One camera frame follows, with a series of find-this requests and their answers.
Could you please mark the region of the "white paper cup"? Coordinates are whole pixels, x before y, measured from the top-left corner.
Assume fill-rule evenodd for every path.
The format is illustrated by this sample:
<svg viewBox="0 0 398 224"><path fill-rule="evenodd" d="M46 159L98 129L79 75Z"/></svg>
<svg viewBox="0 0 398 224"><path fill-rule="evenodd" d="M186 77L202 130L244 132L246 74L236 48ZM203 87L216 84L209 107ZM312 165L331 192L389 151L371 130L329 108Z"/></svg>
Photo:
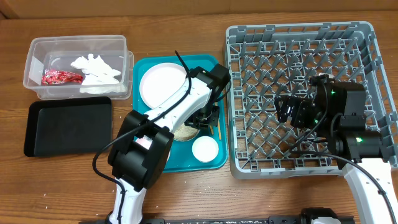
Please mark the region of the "white paper cup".
<svg viewBox="0 0 398 224"><path fill-rule="evenodd" d="M193 139L200 131L196 128L182 124L176 132L174 132L174 139L177 141L189 141Z"/></svg>

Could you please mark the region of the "small white bowl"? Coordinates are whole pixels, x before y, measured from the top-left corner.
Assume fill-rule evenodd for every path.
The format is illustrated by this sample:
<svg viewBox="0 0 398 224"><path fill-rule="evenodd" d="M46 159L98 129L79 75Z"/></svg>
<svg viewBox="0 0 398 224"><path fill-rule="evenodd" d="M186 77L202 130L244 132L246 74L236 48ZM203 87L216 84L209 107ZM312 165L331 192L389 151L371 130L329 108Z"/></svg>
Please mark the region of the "small white bowl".
<svg viewBox="0 0 398 224"><path fill-rule="evenodd" d="M219 153L218 143L209 136L199 137L192 145L192 153L202 163L211 162Z"/></svg>

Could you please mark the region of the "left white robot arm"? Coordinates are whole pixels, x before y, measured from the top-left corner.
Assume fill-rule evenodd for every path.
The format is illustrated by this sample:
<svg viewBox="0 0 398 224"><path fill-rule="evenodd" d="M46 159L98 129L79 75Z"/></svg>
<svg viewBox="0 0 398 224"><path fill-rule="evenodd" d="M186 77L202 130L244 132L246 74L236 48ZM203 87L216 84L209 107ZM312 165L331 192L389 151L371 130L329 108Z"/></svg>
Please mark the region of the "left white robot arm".
<svg viewBox="0 0 398 224"><path fill-rule="evenodd" d="M195 129L218 125L217 102L231 86L228 68L217 63L210 71L184 69L184 84L171 97L144 114L128 113L117 138L94 156L94 172L116 184L114 209L106 223L143 222L145 194L163 173L174 133L181 125Z"/></svg>

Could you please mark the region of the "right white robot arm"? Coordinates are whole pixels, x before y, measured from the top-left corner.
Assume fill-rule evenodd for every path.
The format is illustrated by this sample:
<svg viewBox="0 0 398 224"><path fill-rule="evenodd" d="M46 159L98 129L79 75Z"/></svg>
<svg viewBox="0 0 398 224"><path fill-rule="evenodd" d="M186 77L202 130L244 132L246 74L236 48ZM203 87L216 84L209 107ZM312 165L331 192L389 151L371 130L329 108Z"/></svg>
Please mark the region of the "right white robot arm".
<svg viewBox="0 0 398 224"><path fill-rule="evenodd" d="M309 79L314 98L277 96L277 119L305 128L290 147L292 154L330 157L337 161L354 196L362 223L397 223L397 197L392 185L391 152L379 131L366 127L365 87L322 73Z"/></svg>

